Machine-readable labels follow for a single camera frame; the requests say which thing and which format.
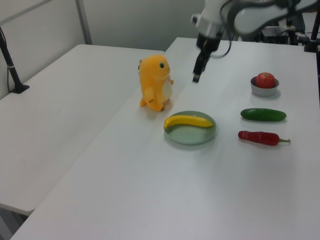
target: plate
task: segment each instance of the plate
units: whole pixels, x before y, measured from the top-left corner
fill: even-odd
[[[208,142],[214,137],[217,125],[215,120],[209,115],[199,111],[181,111],[173,114],[189,115],[208,119],[213,123],[210,127],[201,127],[187,124],[177,124],[164,129],[166,135],[176,143],[184,145],[197,145]]]

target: cucumber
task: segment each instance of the cucumber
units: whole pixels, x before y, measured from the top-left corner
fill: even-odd
[[[244,119],[268,122],[279,122],[287,117],[283,111],[268,108],[248,108],[241,111],[240,114]]]

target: toy red chili pepper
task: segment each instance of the toy red chili pepper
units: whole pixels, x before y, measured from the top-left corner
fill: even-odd
[[[290,139],[283,140],[279,138],[278,134],[263,131],[240,131],[238,137],[243,140],[258,144],[266,144],[275,146],[278,143],[290,143]]]

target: bowl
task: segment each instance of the bowl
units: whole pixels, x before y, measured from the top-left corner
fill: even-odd
[[[279,81],[277,79],[274,79],[274,80],[275,80],[275,86],[273,88],[261,88],[256,86],[256,77],[253,77],[250,81],[252,93],[260,97],[272,96],[273,94],[276,93],[277,88],[279,86]]]

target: toy banana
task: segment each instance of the toy banana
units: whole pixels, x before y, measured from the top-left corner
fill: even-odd
[[[193,125],[203,128],[212,127],[214,125],[210,120],[199,116],[173,115],[164,121],[163,127],[164,129],[167,129],[168,127],[178,124]]]

